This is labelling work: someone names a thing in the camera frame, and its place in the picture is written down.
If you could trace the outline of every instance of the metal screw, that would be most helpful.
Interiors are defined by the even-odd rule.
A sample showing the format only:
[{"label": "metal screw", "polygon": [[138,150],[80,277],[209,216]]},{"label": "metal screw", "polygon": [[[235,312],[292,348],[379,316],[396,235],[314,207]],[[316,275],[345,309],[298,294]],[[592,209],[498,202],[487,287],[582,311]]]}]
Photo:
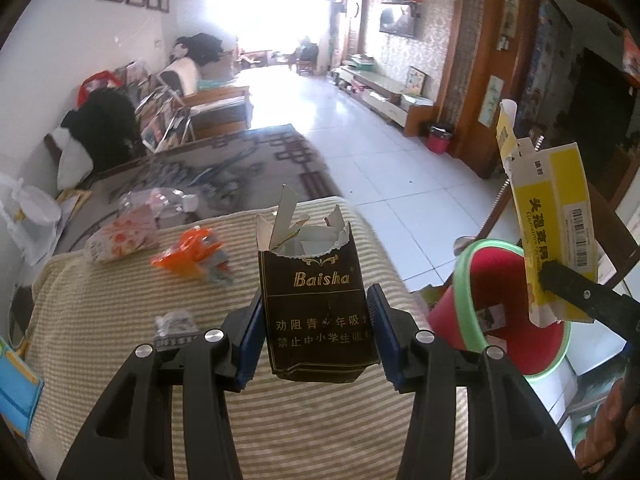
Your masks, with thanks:
[{"label": "metal screw", "polygon": [[489,348],[486,349],[486,354],[491,359],[495,359],[496,361],[498,361],[504,357],[504,350],[502,350],[502,348],[500,348],[499,346],[489,346]]},{"label": "metal screw", "polygon": [[419,343],[433,343],[436,341],[436,336],[433,335],[433,332],[429,332],[428,330],[420,330],[415,334],[415,338]]},{"label": "metal screw", "polygon": [[148,357],[149,355],[151,355],[151,352],[153,351],[154,349],[152,348],[151,345],[140,345],[138,348],[136,348],[136,356]]},{"label": "metal screw", "polygon": [[225,336],[225,333],[222,330],[213,329],[209,330],[205,335],[204,339],[209,341],[210,343],[217,343]]}]

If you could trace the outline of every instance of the rug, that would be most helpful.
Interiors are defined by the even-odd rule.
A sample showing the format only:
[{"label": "rug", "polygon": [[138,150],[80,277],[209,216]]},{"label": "rug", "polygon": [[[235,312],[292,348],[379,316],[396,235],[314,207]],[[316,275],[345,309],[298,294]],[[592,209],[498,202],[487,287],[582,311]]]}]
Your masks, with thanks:
[{"label": "rug", "polygon": [[197,194],[196,214],[163,219],[160,227],[168,228],[277,205],[282,184],[300,202],[339,194],[322,155],[291,124],[192,142],[99,175],[56,254],[84,248],[87,238],[117,218],[120,197],[129,191],[173,187]]}]

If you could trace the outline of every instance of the orange plastic bag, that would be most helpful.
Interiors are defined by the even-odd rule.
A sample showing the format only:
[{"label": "orange plastic bag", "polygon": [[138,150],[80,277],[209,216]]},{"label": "orange plastic bag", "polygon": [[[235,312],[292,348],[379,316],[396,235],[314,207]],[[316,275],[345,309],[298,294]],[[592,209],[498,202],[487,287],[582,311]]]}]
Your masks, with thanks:
[{"label": "orange plastic bag", "polygon": [[156,254],[151,264],[182,278],[211,282],[231,281],[228,256],[212,229],[196,226],[182,233],[169,249]]}]

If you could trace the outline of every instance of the blue gripper pad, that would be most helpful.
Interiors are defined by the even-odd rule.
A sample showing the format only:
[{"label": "blue gripper pad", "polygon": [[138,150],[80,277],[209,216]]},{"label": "blue gripper pad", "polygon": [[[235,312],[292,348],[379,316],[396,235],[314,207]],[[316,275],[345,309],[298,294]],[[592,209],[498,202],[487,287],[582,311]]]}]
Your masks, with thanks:
[{"label": "blue gripper pad", "polygon": [[386,379],[401,393],[414,391],[406,374],[410,367],[409,345],[418,332],[414,318],[408,312],[391,308],[377,283],[367,291],[367,306]]},{"label": "blue gripper pad", "polygon": [[255,369],[258,366],[258,359],[260,359],[260,353],[264,345],[264,338],[264,309],[262,307],[262,297],[260,297],[238,351],[236,383],[241,390],[254,378]]}]

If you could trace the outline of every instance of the red bag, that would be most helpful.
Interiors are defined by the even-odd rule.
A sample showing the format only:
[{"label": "red bag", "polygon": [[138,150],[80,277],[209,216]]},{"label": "red bag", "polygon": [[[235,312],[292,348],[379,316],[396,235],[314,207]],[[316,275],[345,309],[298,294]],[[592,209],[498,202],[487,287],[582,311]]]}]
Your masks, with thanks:
[{"label": "red bag", "polygon": [[80,85],[78,92],[78,108],[81,107],[89,98],[89,94],[98,88],[114,88],[122,86],[124,83],[113,72],[105,70],[92,75]]}]

